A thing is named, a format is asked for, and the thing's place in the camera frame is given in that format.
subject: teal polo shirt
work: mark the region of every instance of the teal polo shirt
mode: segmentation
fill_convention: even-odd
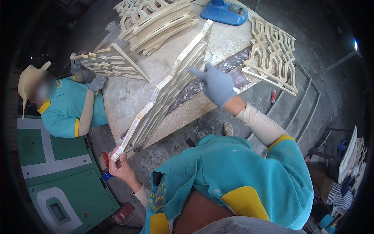
[[[55,137],[78,137],[79,118],[85,105],[87,84],[75,81],[75,76],[56,80],[56,90],[49,102],[39,109],[45,129]],[[93,102],[91,127],[108,124],[104,99],[100,91]]]
[[[295,140],[281,136],[266,158],[240,137],[206,135],[151,172],[142,233],[171,233],[192,188],[235,215],[301,229],[313,204],[308,168]]]

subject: geometric wooden fretwork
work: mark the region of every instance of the geometric wooden fretwork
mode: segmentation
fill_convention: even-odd
[[[142,19],[148,17],[153,12],[160,8],[169,5],[163,0],[123,0],[118,3],[113,9],[119,12],[121,34],[119,39],[122,39],[127,30],[136,25]]]
[[[180,92],[196,78],[188,72],[188,68],[199,69],[203,65],[212,23],[213,21],[207,20],[202,31],[178,56],[169,75],[156,86],[151,101],[136,116],[112,160],[117,161],[123,151],[141,150],[161,124]]]
[[[116,44],[112,43],[107,49],[100,49],[97,53],[71,56],[71,58],[84,59],[82,66],[100,76],[117,76],[130,79],[139,79],[151,82],[149,77],[127,56]]]
[[[244,61],[243,73],[266,81],[285,92],[296,96],[296,70],[293,65],[295,50],[293,36],[275,25],[253,16],[251,22],[252,49]],[[258,63],[253,63],[257,52]]]
[[[114,7],[121,11],[118,38],[130,42],[130,51],[149,56],[172,35],[199,21],[190,13],[190,0],[166,1],[124,0]]]

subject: gray work glove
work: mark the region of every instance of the gray work glove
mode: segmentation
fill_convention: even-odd
[[[82,62],[82,59],[75,60],[73,58],[70,58],[70,67],[71,67],[72,73],[76,73],[81,70],[81,66],[80,66],[81,62]]]
[[[236,95],[234,82],[230,75],[215,69],[211,63],[205,64],[204,72],[194,67],[188,69],[204,84],[204,94],[221,110],[223,105]]]
[[[105,76],[95,77],[92,80],[92,82],[88,85],[88,89],[95,93],[96,91],[101,90],[104,87],[106,80],[107,79]]]

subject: foot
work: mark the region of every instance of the foot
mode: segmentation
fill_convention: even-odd
[[[223,132],[225,136],[232,136],[233,135],[233,126],[230,123],[223,124]]]
[[[198,132],[197,133],[197,140],[200,140],[203,136],[205,136],[205,134],[203,132]]]

